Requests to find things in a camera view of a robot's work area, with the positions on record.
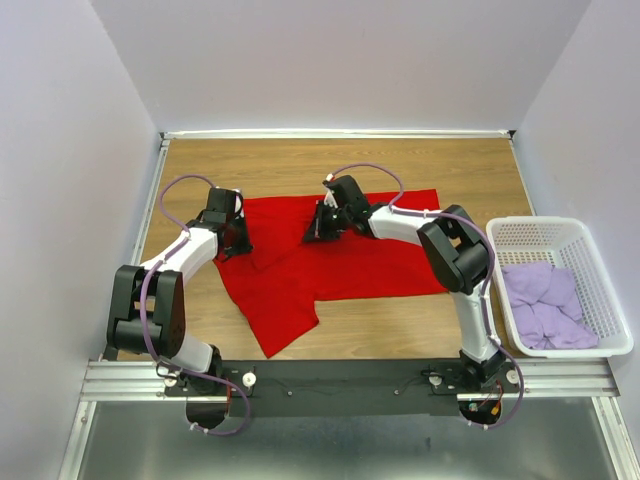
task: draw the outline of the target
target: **metal frame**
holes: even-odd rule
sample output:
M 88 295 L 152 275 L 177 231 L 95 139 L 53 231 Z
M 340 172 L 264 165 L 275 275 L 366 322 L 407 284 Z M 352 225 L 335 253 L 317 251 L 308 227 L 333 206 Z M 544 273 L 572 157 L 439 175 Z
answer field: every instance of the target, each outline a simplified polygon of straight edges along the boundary
M 640 465 L 622 418 L 618 400 L 594 397 L 593 406 L 618 479 L 637 480 L 640 478 Z
M 166 132 L 163 138 L 510 138 L 508 130 L 248 128 Z
M 132 263 L 139 263 L 142 256 L 155 197 L 172 138 L 510 138 L 510 136 L 506 130 L 471 132 L 257 129 L 165 133 L 158 152 L 158 161 L 144 217 L 134 246 Z M 575 361 L 527 358 L 520 359 L 519 363 L 525 376 L 525 397 L 592 397 L 618 478 L 622 480 L 640 478 L 640 467 L 615 398 L 619 392 L 606 359 Z M 80 474 L 82 458 L 98 402 L 226 401 L 226 398 L 222 397 L 167 397 L 164 395 L 164 389 L 164 381 L 157 377 L 155 365 L 152 362 L 89 362 L 60 470 L 60 480 L 77 479 Z M 459 395 L 458 398 L 468 400 L 474 398 L 474 395 Z

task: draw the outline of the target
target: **gray floor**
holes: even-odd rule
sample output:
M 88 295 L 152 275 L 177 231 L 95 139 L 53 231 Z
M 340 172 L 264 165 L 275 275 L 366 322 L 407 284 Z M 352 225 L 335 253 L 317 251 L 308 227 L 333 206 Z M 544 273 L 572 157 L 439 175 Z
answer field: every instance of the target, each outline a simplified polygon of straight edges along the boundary
M 211 438 L 189 431 L 183 409 L 99 405 L 80 478 L 615 478 L 590 399 L 527 399 L 489 432 L 407 415 L 254 419 L 236 437 Z

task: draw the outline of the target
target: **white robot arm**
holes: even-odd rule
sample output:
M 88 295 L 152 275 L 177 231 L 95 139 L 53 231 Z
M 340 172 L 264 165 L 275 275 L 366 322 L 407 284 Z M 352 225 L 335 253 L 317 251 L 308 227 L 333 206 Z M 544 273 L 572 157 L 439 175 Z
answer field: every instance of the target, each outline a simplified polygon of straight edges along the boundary
M 186 226 L 188 229 L 156 257 L 139 266 L 118 269 L 107 343 L 133 353 L 147 352 L 140 320 L 141 284 L 147 272 L 162 262 L 149 286 L 148 300 L 153 300 L 153 305 L 147 302 L 146 306 L 153 346 L 161 357 L 178 367 L 217 376 L 221 368 L 218 349 L 186 332 L 184 287 L 200 267 L 214 258 L 252 250 L 242 195 L 236 190 L 211 188 L 206 208 Z
M 472 383 L 488 383 L 505 357 L 497 347 L 491 304 L 482 293 L 488 292 L 483 283 L 488 274 L 489 252 L 476 229 L 469 225 L 473 222 L 464 209 L 452 205 L 442 212 L 430 212 L 370 205 L 350 175 L 327 178 L 324 185 L 327 196 L 316 205 L 304 241 L 333 241 L 341 232 L 352 229 L 373 238 L 421 246 L 436 278 L 454 301 L 462 333 L 462 363 Z

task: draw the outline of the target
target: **red cloth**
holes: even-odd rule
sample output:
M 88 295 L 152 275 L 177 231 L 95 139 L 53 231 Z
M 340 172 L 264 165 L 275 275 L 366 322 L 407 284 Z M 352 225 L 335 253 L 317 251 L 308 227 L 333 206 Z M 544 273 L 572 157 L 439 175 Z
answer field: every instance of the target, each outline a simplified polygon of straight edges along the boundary
M 371 204 L 395 193 L 372 193 Z M 272 197 L 244 202 L 249 255 L 216 262 L 233 302 L 271 357 L 318 324 L 315 300 L 442 293 L 422 248 L 345 232 L 328 243 L 302 243 L 322 196 Z M 399 207 L 439 208 L 435 190 L 405 192 Z

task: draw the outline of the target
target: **purple cloth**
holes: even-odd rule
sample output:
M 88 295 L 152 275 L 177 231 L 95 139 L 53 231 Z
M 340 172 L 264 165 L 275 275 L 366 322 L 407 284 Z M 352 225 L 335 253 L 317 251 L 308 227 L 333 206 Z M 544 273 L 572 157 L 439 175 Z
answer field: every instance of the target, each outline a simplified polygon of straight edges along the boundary
M 571 270 L 547 262 L 502 269 L 520 340 L 536 350 L 593 348 L 598 336 L 582 320 Z

